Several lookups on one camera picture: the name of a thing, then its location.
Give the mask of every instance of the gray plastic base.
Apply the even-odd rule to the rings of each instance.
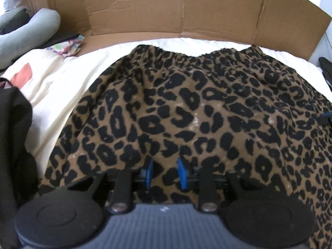
[[[257,249],[232,235],[217,215],[192,204],[138,204],[112,216],[94,239],[77,249]],[[298,245],[293,249],[308,249]]]

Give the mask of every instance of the gray neck pillow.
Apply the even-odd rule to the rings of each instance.
[[[0,70],[9,67],[13,60],[49,40],[60,27],[60,15],[52,9],[39,10],[24,26],[0,35]]]
[[[0,16],[0,34],[8,34],[30,21],[27,9],[17,7]]]

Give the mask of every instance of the cardboard box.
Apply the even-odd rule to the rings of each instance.
[[[27,7],[31,16],[41,8],[58,11],[61,16],[59,31],[84,33],[90,29],[83,0],[22,0],[20,5]]]
[[[331,21],[308,0],[33,1],[28,6],[34,10],[58,10],[67,29],[91,28],[80,54],[129,41],[192,37],[257,44],[309,59]]]

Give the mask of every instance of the leopard print skirt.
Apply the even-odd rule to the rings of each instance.
[[[182,157],[235,170],[311,206],[311,248],[331,248],[332,129],[316,119],[332,104],[258,47],[199,57],[140,45],[107,68],[69,117],[41,194],[94,171],[156,162],[136,201],[195,202],[179,190]]]

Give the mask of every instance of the blue plastic tab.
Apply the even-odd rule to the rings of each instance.
[[[150,160],[149,166],[146,170],[145,186],[148,190],[151,188],[151,182],[153,178],[153,159]]]
[[[326,112],[326,113],[321,114],[321,116],[331,116],[331,115],[332,115],[332,112]]]
[[[178,158],[177,164],[178,164],[178,173],[180,178],[181,189],[187,190],[188,189],[187,170],[181,158]]]

